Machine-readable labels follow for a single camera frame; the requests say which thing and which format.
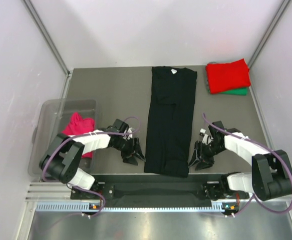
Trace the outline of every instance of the red folded cloth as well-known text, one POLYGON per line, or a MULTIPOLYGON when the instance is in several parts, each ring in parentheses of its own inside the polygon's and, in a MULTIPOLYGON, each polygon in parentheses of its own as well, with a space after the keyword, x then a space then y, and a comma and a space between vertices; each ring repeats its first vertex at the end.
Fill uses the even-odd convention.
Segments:
POLYGON ((244 59, 231 63, 209 63, 206 72, 211 94, 250 86, 249 68, 244 59))
MULTIPOLYGON (((66 135, 80 135, 92 132, 95 129, 95 121, 92 118, 83 119, 77 112, 72 114, 70 123, 62 131, 66 135)), ((83 158, 92 158, 92 152, 82 155, 83 158)))

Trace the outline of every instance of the white backdrop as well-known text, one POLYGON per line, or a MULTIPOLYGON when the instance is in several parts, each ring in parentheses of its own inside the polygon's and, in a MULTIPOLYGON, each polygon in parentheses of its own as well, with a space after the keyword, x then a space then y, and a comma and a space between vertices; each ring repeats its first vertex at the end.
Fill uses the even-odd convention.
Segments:
POLYGON ((281 0, 32 0, 68 68, 249 60, 281 0))
POLYGON ((0 0, 0 240, 14 238, 30 178, 41 105, 65 75, 20 0, 0 0))
POLYGON ((250 73, 273 144, 292 164, 292 1, 250 73))

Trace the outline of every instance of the clear plastic bin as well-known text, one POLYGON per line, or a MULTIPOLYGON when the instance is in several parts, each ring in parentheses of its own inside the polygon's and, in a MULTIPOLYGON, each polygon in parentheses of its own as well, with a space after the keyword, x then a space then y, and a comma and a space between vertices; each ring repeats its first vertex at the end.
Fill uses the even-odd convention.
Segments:
MULTIPOLYGON (((39 162, 49 144, 65 129, 73 113, 79 113, 82 118, 92 118, 97 127, 97 102, 94 99, 54 99, 46 101, 41 108, 38 127, 34 133, 34 145, 31 152, 28 172, 33 177, 41 175, 39 162)), ((92 159, 83 158, 80 162, 83 170, 92 167, 92 159)))

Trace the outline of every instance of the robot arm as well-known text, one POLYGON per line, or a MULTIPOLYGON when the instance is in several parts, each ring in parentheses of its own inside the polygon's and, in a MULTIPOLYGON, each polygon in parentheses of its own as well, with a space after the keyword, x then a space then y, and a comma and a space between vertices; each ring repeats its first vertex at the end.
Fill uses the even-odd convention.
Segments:
MULTIPOLYGON (((101 128, 90 132, 86 136, 74 138, 66 143, 54 156, 47 168, 47 173, 63 184, 95 191, 98 188, 95 178, 79 168, 82 154, 112 147, 121 152, 121 158, 124 163, 138 165, 135 157, 143 161, 145 161, 145 157, 141 152, 139 139, 132 138, 132 134, 129 134, 131 132, 128 124, 117 119, 108 128, 101 128)), ((68 138, 69 136, 62 133, 55 137, 40 161, 42 170, 57 147, 68 138)))
MULTIPOLYGON (((224 129, 220 121, 213 124, 224 129)), ((195 144, 195 152, 189 164, 190 166, 197 164, 196 169, 211 167, 214 163, 214 155, 224 150, 230 150, 252 167, 251 173, 229 173, 222 176, 219 181, 219 192, 222 195, 233 195, 236 191, 243 191, 254 193, 259 199, 266 201, 292 193, 287 173, 269 151, 246 141, 245 139, 248 137, 235 128, 227 131, 240 138, 224 135, 211 126, 209 126, 209 129, 211 136, 208 136, 204 129, 200 131, 201 141, 197 141, 195 144)), ((285 161, 292 173, 287 153, 282 150, 275 152, 285 161)))

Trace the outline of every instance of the metal frame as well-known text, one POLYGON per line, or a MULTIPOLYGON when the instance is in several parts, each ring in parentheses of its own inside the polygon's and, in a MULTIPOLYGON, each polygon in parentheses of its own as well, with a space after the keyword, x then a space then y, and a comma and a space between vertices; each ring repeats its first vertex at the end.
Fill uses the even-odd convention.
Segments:
MULTIPOLYGON (((71 80, 72 73, 68 70, 66 64, 64 63, 61 55, 59 54, 54 42, 52 41, 48 31, 46 30, 44 24, 42 23, 37 11, 35 10, 33 4, 31 3, 31 0, 22 0, 22 2, 25 4, 25 7, 29 11, 31 17, 33 18, 34 22, 36 23, 37 27, 39 28, 40 32, 42 33, 43 38, 47 42, 50 50, 54 54, 56 60, 58 61, 60 67, 66 74, 66 81, 64 85, 64 89, 62 92, 62 98, 65 98, 67 96, 68 88, 69 88, 69 82, 71 80)), ((288 8, 289 3, 291 0, 283 0, 279 9, 277 10, 273 20, 271 21, 270 25, 268 26, 265 34, 263 35, 260 43, 258 44, 255 52, 252 55, 252 58, 250 59, 248 66, 251 68, 253 64, 255 63, 257 57, 261 53, 262 49, 264 48, 265 44, 267 43, 269 37, 271 36, 272 32, 274 31, 275 27, 277 26, 279 20, 283 16, 285 10, 288 8)), ((254 104, 258 113, 259 120, 261 122, 261 126, 267 141, 267 144, 272 147, 272 141, 268 133, 268 129, 266 126, 266 123, 264 121, 263 114, 261 112, 261 109, 259 107, 259 102, 256 98, 256 94, 253 90, 253 88, 250 88, 250 92, 252 94, 254 104)), ((27 240, 30 233, 30 228, 32 225, 32 221, 35 214, 35 209, 37 207, 38 201, 54 201, 54 202, 64 202, 70 200, 70 194, 71 190, 68 189, 65 185, 61 183, 43 183, 43 182, 33 182, 30 184, 29 191, 26 197, 26 206, 24 209, 24 214, 22 221, 20 223, 20 227, 18 230, 18 234, 16 236, 17 240, 27 240)), ((276 201, 285 201, 287 205, 290 203, 290 199, 288 197, 279 198, 276 199, 276 201)), ((292 220, 292 211, 289 213, 291 220, 292 220)))

